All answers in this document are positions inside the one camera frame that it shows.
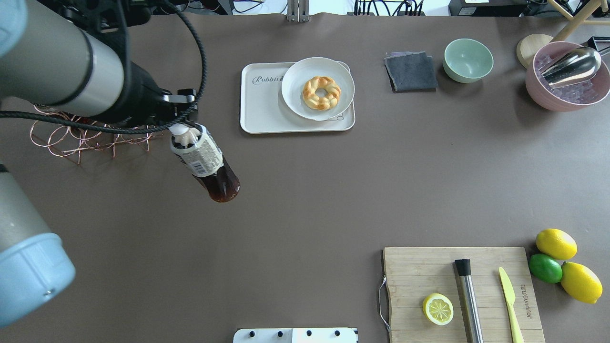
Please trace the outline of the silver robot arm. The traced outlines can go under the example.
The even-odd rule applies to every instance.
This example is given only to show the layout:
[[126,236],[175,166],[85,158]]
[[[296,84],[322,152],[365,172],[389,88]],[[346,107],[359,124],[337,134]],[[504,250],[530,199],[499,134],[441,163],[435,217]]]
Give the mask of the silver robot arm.
[[[1,97],[14,96],[89,117],[112,134],[163,131],[196,110],[204,90],[172,95],[131,62],[128,26],[150,17],[132,9],[166,0],[1,2]],[[75,267],[58,235],[1,166],[1,326],[38,309],[72,282]]]

